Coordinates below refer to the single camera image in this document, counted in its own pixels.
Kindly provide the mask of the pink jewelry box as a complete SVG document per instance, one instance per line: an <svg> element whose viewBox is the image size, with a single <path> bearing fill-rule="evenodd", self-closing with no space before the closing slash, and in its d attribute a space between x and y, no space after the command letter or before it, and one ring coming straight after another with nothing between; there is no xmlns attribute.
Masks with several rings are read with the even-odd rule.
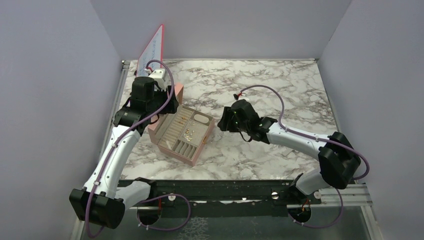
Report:
<svg viewBox="0 0 424 240"><path fill-rule="evenodd" d="M154 116L147 132L162 153L193 167L215 127L215 119L183 105L183 93L183 84L176 83L177 112Z"/></svg>

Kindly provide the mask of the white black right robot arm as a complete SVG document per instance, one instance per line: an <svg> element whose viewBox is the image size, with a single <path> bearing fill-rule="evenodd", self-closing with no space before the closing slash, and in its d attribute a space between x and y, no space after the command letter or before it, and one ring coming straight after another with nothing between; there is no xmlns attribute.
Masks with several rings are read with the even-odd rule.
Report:
<svg viewBox="0 0 424 240"><path fill-rule="evenodd" d="M344 134L313 134L281 126L275 118L260 117L244 99L224 107L217 126L222 132L246 133L250 141L288 147L317 160L318 168L301 173L289 185L289 199L296 204L320 189L344 190L361 164Z"/></svg>

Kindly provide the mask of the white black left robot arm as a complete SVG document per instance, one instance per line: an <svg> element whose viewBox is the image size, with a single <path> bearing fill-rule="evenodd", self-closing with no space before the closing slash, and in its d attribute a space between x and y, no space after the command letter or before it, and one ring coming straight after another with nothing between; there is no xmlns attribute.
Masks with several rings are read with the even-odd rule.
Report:
<svg viewBox="0 0 424 240"><path fill-rule="evenodd" d="M157 191L148 179L134 180L118 189L130 153L154 116L174 114L179 103L172 83L163 76L139 76L132 83L130 97L113 118L109 142L97 167L82 189L73 189L69 201L85 225L115 229L126 210L142 202L152 205Z"/></svg>

